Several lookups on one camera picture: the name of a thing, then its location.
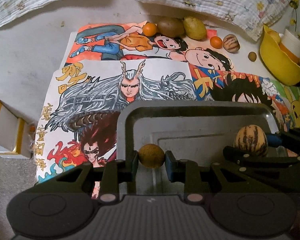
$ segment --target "cardboard box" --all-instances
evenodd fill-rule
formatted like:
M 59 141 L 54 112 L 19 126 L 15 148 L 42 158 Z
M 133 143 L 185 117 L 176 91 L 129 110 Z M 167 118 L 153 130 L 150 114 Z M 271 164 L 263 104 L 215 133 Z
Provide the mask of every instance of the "cardboard box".
M 29 159 L 28 125 L 14 116 L 0 101 L 0 157 Z

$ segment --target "gray floor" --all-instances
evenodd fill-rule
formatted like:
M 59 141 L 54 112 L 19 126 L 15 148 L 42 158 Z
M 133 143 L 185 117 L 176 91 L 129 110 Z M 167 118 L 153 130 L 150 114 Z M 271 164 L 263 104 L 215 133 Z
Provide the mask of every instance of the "gray floor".
M 33 159 L 3 159 L 0 157 L 0 240 L 9 240 L 13 232 L 6 218 L 6 207 L 17 193 L 34 183 L 36 166 Z

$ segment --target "yellow bowl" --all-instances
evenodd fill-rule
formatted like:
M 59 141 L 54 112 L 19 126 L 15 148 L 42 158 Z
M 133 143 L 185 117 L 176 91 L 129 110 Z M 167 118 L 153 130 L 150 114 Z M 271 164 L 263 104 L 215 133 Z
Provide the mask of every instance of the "yellow bowl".
M 268 34 L 271 29 L 266 25 L 260 45 L 260 56 L 272 75 L 284 85 L 293 86 L 300 82 L 300 66 L 283 52 L 277 42 Z

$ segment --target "blue shoe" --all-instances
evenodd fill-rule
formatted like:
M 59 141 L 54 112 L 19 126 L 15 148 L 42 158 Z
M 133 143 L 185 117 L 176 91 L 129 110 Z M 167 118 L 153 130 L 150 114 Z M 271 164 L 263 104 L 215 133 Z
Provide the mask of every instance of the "blue shoe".
M 80 53 L 84 52 L 84 45 L 82 45 L 79 49 L 77 49 L 76 51 L 72 52 L 71 55 L 69 56 L 71 57 L 75 57 L 78 56 Z
M 88 43 L 88 38 L 82 38 L 82 37 L 80 37 L 77 40 L 77 44 L 86 44 L 86 43 Z

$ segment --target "metal tray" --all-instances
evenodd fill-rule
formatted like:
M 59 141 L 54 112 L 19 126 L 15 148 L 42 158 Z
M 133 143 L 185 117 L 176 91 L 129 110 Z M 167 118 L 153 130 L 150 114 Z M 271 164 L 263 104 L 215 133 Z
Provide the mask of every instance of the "metal tray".
M 233 145 L 240 128 L 255 124 L 265 133 L 278 131 L 271 110 L 263 104 L 217 101 L 136 101 L 120 114 L 117 124 L 117 158 L 153 143 L 170 150 L 176 159 L 196 161 L 200 166 L 225 161 L 222 150 Z M 268 156 L 287 156 L 284 148 L 269 148 Z M 183 184 L 170 183 L 164 166 L 139 165 L 137 194 L 178 194 Z M 126 186 L 120 190 L 126 192 Z

